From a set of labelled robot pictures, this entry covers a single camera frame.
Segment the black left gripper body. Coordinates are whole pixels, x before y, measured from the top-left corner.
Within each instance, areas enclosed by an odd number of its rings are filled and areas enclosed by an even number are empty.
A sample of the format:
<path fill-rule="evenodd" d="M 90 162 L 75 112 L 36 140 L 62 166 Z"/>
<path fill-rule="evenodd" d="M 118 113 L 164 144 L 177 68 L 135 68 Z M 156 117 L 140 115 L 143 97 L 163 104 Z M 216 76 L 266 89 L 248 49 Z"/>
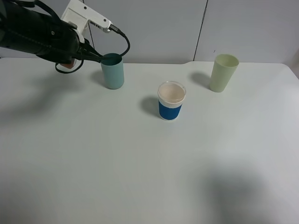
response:
<path fill-rule="evenodd" d="M 79 40 L 73 27 L 61 21 L 59 25 L 53 24 L 47 36 L 47 45 L 50 46 L 44 54 L 44 59 L 60 64 L 70 64 L 72 54 L 76 54 L 79 49 Z"/>

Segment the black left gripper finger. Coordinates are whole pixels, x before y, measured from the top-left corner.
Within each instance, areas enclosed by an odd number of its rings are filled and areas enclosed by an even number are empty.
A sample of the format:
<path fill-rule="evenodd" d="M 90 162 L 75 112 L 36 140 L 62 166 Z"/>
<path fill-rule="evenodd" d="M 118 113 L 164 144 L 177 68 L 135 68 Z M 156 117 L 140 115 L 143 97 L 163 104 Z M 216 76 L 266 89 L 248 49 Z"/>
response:
<path fill-rule="evenodd" d="M 103 55 L 99 54 L 89 43 L 87 39 L 84 39 L 84 43 L 79 43 L 78 60 L 87 60 L 100 63 Z"/>

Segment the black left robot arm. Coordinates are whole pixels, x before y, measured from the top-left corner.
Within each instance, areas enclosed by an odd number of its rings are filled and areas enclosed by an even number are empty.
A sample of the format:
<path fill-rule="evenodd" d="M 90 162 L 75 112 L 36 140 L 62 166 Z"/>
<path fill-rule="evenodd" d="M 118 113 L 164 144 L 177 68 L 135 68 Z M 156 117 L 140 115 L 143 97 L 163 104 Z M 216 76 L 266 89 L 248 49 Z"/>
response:
<path fill-rule="evenodd" d="M 79 41 L 76 28 L 39 0 L 0 2 L 0 46 L 69 64 L 72 59 L 100 61 L 88 40 Z"/>

